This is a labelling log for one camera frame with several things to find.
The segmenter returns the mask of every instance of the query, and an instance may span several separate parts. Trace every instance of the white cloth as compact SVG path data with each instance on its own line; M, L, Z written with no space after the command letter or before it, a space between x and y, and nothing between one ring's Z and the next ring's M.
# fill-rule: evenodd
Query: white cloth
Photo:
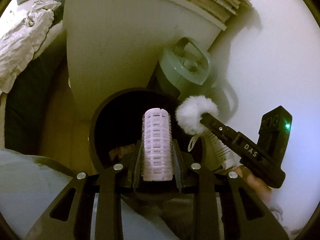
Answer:
M283 209L276 202L276 198L275 198L274 194L272 194L271 200L270 200L270 202L268 204L266 204L266 206L271 211L273 216L278 220L280 225L284 228L284 230L288 234L290 240L293 240L297 236L297 234L302 231L303 228L296 229L296 230L290 230L288 228L288 226L284 224L284 221L283 221Z
M57 1L37 1L27 16L0 39L0 93L9 93L17 76L40 48L53 22Z

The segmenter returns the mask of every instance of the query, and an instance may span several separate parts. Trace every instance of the white panel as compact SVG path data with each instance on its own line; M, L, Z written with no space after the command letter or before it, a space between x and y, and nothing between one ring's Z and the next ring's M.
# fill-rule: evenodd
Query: white panel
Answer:
M66 0L64 27L71 89L86 120L113 93L146 86L163 46L189 36L208 49L220 32L169 0Z

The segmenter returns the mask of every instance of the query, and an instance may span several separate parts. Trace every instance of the white wall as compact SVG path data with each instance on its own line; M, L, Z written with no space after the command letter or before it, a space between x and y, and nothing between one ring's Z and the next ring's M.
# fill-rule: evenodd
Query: white wall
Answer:
M308 221L320 199L320 29L302 0L251 0L212 46L221 120L257 142L261 117L282 105L293 116L274 190L289 229Z

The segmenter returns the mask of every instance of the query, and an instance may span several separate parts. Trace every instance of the black electronic device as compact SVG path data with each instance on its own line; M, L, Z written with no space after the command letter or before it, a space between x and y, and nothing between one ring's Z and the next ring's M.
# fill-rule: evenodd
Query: black electronic device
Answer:
M249 168L255 176L270 187L281 187L285 179L281 163L292 124L292 116L282 106L263 115L257 144L208 113L202 115L200 122L239 155L240 163Z

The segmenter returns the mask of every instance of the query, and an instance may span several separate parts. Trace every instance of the silver bolt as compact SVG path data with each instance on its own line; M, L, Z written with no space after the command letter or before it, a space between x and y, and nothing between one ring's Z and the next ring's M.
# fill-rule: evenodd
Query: silver bolt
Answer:
M79 172L79 173L77 174L77 179L84 179L85 176L86 176L86 174L85 174L84 172Z
M232 178L232 179L236 179L238 178L238 174L235 172L235 171L230 171L228 173L229 177Z
M113 166L113 169L114 169L115 171L120 171L120 170L123 169L123 165L122 165L121 163L117 163L117 164L115 164L115 165Z
M201 165L199 163L192 163L191 168L193 170L199 170L201 168Z

